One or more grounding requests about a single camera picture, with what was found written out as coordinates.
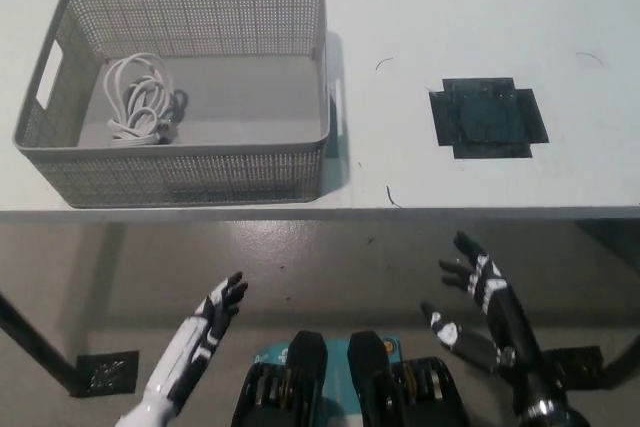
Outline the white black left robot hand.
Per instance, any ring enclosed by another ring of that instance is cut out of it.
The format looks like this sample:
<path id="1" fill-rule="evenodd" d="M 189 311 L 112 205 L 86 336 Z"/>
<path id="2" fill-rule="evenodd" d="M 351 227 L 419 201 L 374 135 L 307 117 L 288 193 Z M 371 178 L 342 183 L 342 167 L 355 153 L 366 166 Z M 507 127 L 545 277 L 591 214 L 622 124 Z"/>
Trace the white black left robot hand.
<path id="1" fill-rule="evenodd" d="M 138 404 L 119 426 L 167 426 L 182 412 L 206 372 L 248 283 L 236 272 L 222 280 L 184 319 L 156 364 Z"/>

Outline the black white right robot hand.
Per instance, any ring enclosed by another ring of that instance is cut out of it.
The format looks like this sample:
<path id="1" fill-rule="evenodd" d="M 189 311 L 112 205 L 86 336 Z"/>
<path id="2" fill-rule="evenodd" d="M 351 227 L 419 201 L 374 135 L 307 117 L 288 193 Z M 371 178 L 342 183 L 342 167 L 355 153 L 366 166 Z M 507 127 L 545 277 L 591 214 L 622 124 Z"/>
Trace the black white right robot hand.
<path id="1" fill-rule="evenodd" d="M 486 318 L 489 339 L 464 329 L 423 301 L 421 312 L 451 353 L 512 389 L 513 412 L 522 426 L 570 426 L 572 417 L 564 391 L 548 375 L 542 351 L 516 293 L 489 253 L 463 231 L 454 245 L 467 265 L 440 260 L 442 283 L 468 294 Z"/>

